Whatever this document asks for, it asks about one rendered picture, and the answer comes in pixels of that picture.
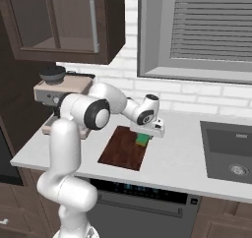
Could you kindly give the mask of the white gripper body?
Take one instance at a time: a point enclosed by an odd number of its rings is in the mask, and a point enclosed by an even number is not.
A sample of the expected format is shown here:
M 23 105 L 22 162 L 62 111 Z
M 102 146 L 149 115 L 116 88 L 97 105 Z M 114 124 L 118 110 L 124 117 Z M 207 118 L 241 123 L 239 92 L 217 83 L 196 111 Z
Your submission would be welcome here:
M 132 132 L 145 134 L 153 137 L 162 138 L 164 135 L 164 127 L 159 124 L 151 123 L 146 125 L 137 125 L 135 123 L 130 124 L 130 130 Z

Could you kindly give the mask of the green and yellow sponge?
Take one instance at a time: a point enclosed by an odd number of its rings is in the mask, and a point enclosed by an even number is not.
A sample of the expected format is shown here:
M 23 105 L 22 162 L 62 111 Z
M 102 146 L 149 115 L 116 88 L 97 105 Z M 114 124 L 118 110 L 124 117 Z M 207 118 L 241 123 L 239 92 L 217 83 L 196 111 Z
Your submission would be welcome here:
M 138 133 L 136 144 L 139 146 L 145 147 L 148 144 L 150 138 L 151 137 L 149 135 Z

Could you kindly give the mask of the dark wooden cutting board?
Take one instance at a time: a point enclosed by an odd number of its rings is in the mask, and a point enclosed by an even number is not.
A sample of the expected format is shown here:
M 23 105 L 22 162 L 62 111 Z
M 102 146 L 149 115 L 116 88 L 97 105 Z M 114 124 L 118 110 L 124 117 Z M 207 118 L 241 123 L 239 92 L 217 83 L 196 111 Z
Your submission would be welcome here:
M 137 134 L 128 127 L 118 126 L 97 162 L 139 171 L 148 145 L 137 145 Z

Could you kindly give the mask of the grey sink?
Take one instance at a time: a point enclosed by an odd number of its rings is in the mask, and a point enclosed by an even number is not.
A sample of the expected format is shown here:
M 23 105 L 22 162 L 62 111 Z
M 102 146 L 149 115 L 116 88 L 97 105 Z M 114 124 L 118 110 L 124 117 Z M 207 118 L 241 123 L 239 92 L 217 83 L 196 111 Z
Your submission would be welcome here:
M 252 184 L 252 126 L 201 121 L 209 178 Z

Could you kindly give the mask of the grey dishwasher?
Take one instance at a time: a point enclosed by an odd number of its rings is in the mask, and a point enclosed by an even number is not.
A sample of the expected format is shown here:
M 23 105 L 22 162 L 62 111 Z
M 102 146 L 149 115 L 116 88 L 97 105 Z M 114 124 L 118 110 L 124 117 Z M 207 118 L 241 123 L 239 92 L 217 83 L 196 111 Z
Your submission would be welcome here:
M 201 201 L 200 196 L 162 189 L 89 179 L 98 192 L 158 200 L 182 207 L 183 217 L 101 204 L 88 212 L 100 238 L 190 238 Z

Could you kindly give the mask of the beige espresso coffee machine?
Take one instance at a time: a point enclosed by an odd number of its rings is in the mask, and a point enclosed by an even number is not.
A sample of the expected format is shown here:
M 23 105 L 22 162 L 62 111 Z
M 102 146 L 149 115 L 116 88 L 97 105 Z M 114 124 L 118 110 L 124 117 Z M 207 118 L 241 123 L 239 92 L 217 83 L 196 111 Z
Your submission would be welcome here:
M 33 87 L 34 100 L 53 109 L 53 115 L 42 126 L 49 135 L 51 125 L 60 117 L 60 103 L 67 93 L 87 94 L 95 75 L 67 72 L 62 66 L 47 67 L 39 72 L 41 81 Z

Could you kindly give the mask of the grey window with blinds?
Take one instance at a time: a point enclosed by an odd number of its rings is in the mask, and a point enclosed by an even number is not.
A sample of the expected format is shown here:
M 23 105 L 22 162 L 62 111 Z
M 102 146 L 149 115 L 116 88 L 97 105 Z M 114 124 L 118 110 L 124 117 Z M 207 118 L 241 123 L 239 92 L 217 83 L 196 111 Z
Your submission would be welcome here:
M 252 0 L 139 0 L 137 74 L 252 85 Z

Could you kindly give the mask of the brown base cupboard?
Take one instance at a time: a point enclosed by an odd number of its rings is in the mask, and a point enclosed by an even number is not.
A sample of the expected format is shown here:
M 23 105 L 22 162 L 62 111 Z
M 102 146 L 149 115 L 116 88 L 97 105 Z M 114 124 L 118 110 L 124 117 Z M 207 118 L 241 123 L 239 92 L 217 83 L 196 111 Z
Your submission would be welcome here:
M 252 238 L 252 204 L 203 197 L 191 238 Z

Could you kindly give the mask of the black built-in oven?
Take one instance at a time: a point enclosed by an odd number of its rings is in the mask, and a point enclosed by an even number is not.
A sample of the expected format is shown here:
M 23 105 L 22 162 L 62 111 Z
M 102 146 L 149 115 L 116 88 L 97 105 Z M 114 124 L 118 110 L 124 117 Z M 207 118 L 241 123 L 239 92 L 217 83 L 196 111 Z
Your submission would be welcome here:
M 10 160 L 12 154 L 4 136 L 3 130 L 0 128 L 0 183 L 23 186 L 23 181 L 18 169 L 12 166 Z

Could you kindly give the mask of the brown base cupboard drawers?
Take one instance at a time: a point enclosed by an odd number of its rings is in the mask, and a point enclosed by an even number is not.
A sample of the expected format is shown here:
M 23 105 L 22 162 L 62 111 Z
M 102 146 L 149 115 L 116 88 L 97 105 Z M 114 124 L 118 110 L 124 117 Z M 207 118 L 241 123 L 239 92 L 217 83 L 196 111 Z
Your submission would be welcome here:
M 52 238 L 60 228 L 59 205 L 40 195 L 39 170 L 21 168 L 24 186 L 0 183 L 0 238 Z

